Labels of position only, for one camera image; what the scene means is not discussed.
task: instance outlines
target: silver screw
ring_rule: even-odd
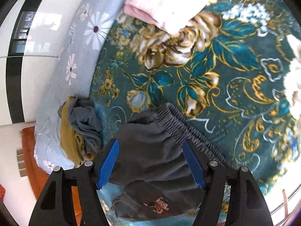
[[[91,167],[93,165],[93,161],[86,161],[85,166],[86,167]]]
[[[60,169],[61,169],[60,166],[55,166],[55,167],[53,168],[53,170],[54,170],[55,172],[58,172]]]
[[[218,163],[216,161],[210,161],[210,166],[216,167]]]
[[[249,168],[243,166],[243,167],[241,167],[241,170],[242,170],[243,172],[247,172],[247,171],[249,171]]]

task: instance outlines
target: cartoon character graphic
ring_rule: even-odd
[[[156,199],[155,201],[150,201],[148,203],[144,203],[145,206],[150,207],[150,208],[154,208],[153,212],[154,213],[158,213],[158,214],[166,214],[166,215],[171,215],[170,213],[166,213],[163,210],[168,211],[168,204],[167,204],[167,200],[164,199],[163,197],[159,197],[158,199]]]

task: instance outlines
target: floral blanket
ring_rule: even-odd
[[[211,0],[173,36],[119,16],[90,92],[105,141],[133,113],[171,102],[267,194],[300,154],[283,87],[289,34],[301,38],[301,29],[282,0]]]

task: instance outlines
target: orange wooden headboard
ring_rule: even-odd
[[[49,175],[37,166],[34,159],[35,148],[35,127],[28,127],[22,130],[22,148],[27,175],[31,188],[36,198],[39,197]],[[79,225],[82,216],[77,187],[72,187],[73,207],[76,216],[77,225]]]

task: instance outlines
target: bed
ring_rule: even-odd
[[[176,52],[179,38],[162,41],[162,32],[152,25],[122,13],[117,16],[123,1],[83,0],[62,49],[55,83],[38,111],[39,166],[47,173],[55,165],[74,166],[59,147],[57,110],[69,95],[89,95],[95,102],[104,143],[133,113],[171,102],[234,167],[246,165],[262,193],[269,194],[300,154],[301,135],[290,114],[283,78],[297,46],[290,45],[287,36],[300,39],[301,28],[284,1],[211,0],[198,14],[212,21],[207,23],[210,40],[189,55]],[[95,26],[102,32],[94,35]],[[139,49],[150,40],[156,41],[156,48]],[[168,53],[176,55],[173,62],[167,60]],[[229,189],[225,188],[220,221],[228,210]],[[99,197],[114,225],[129,225],[109,209],[121,190],[108,184]],[[143,225],[191,225],[196,213]]]

